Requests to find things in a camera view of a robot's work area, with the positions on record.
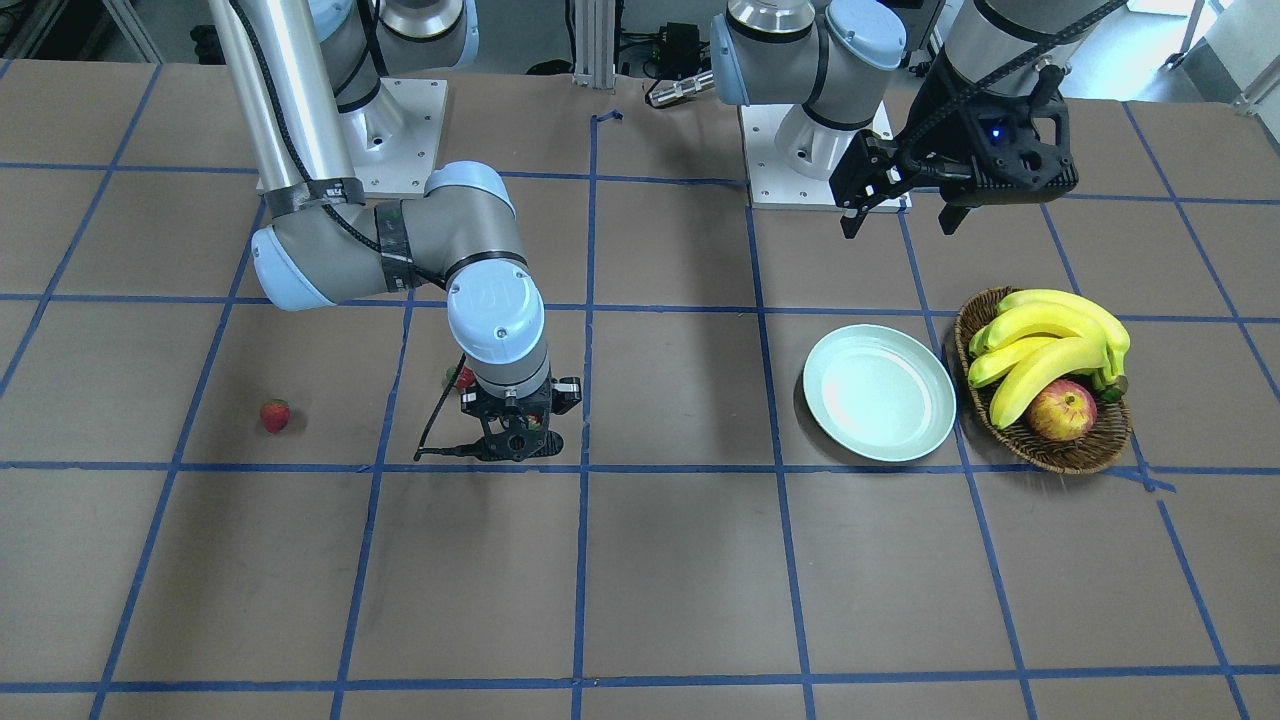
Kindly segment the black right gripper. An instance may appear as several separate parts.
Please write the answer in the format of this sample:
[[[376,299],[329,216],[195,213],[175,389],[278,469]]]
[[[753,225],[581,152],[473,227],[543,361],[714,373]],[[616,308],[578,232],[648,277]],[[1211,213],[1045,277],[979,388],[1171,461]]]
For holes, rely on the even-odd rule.
[[[474,382],[461,396],[463,414],[480,420],[483,436],[500,433],[525,425],[525,414],[543,415],[550,428],[552,415],[563,415],[582,401],[582,378],[564,377],[545,379],[534,392],[517,397],[513,391],[493,395]]]

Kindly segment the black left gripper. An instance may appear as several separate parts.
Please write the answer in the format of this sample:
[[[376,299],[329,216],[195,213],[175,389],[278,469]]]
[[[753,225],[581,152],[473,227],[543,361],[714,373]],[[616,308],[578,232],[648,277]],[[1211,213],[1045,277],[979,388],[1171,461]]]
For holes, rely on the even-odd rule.
[[[1023,96],[980,91],[909,145],[927,117],[970,87],[952,67],[932,67],[900,135],[900,167],[896,141],[855,132],[832,170],[844,237],[854,240],[870,210],[904,196],[911,182],[940,188],[945,236],[957,232],[966,208],[1048,202],[1073,191],[1079,172],[1059,91],[1064,77],[1064,68],[1044,67]]]

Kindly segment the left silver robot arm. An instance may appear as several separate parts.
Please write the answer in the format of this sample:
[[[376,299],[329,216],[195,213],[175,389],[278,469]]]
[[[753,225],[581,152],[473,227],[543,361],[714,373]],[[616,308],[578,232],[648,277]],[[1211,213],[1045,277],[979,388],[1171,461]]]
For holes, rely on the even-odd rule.
[[[728,105],[788,108],[782,149],[828,184],[852,238],[884,201],[938,190],[952,234],[992,205],[1051,202],[1079,181],[1061,86],[1115,1],[965,1],[892,138],[873,129],[908,29],[879,1],[730,1],[710,68]]]

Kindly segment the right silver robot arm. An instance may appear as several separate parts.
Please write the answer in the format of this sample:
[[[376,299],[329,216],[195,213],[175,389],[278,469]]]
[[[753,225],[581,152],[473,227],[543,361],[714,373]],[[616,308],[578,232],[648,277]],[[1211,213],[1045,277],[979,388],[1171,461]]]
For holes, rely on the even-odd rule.
[[[436,169],[390,69],[454,67],[477,45],[471,1],[214,1],[270,220],[253,234],[259,283],[279,309],[332,307],[440,288],[461,410],[481,437],[448,455],[557,455],[554,415],[582,398],[557,379],[547,310],[503,179],[479,161]]]

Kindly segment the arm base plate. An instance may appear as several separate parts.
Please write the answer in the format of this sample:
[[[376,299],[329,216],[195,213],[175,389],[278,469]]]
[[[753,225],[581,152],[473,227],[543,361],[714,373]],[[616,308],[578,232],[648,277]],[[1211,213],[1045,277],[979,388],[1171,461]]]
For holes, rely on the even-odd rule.
[[[799,104],[744,105],[739,118],[754,208],[840,210],[829,178],[854,132],[813,120]]]
[[[262,81],[234,82],[259,165],[257,191],[301,182],[279,140]],[[449,95],[444,79],[381,79],[372,100],[337,115],[355,177],[370,199],[420,197],[436,168]]]

